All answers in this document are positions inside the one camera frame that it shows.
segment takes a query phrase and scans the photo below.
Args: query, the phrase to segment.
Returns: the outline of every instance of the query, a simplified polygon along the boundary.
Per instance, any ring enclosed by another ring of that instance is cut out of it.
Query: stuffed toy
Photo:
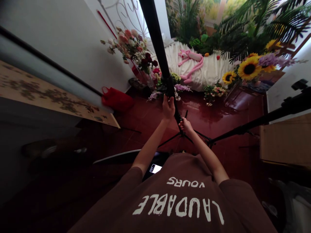
[[[178,55],[181,56],[181,58],[183,59],[183,61],[180,62],[178,66],[181,66],[189,59],[193,59],[199,62],[192,68],[192,70],[187,75],[180,76],[184,80],[185,84],[190,83],[192,81],[192,73],[197,71],[198,69],[201,69],[201,67],[203,66],[203,56],[201,54],[193,53],[191,52],[191,50],[180,50],[180,53]]]

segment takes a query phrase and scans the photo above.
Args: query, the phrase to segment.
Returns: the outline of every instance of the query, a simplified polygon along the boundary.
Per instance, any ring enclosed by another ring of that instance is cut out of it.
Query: wooden board
[[[260,126],[260,158],[311,167],[311,113]]]
[[[3,61],[0,96],[120,128],[112,113]]]

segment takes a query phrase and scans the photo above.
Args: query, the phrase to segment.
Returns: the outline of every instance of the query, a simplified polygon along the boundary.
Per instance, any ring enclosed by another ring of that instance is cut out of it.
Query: sunflower
[[[245,80],[252,80],[262,70],[261,66],[258,65],[258,57],[247,58],[246,61],[240,64],[237,70],[238,75]]]
[[[233,80],[235,80],[236,73],[234,71],[229,71],[223,75],[223,82],[225,84],[231,84]]]
[[[262,66],[262,69],[264,70],[264,72],[268,72],[271,73],[271,71],[275,70],[275,66],[274,65],[270,65],[270,66]]]
[[[270,41],[268,42],[268,44],[266,45],[266,49],[268,50],[268,49],[274,44],[275,41],[276,41],[276,40],[270,40]],[[275,46],[281,47],[281,43],[280,43],[280,42],[277,42],[277,43],[275,44]]]
[[[258,53],[251,53],[250,55],[248,55],[247,58],[250,58],[250,57],[258,57]]]

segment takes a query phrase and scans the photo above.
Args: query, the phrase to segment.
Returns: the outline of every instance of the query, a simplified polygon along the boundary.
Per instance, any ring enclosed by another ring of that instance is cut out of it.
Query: phone screen
[[[158,171],[160,171],[161,170],[161,166],[158,166],[158,165],[155,165],[155,164],[153,164],[152,166],[151,166],[151,168],[150,168],[150,172],[152,172],[152,173],[157,173]]]

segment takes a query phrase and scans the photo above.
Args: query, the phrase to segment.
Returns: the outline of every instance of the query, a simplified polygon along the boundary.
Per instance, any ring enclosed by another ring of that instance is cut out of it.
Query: red paper bag
[[[101,101],[103,105],[111,107],[113,110],[119,112],[126,112],[129,108],[134,105],[134,100],[129,95],[114,89],[113,87],[107,88],[102,87],[103,95]]]

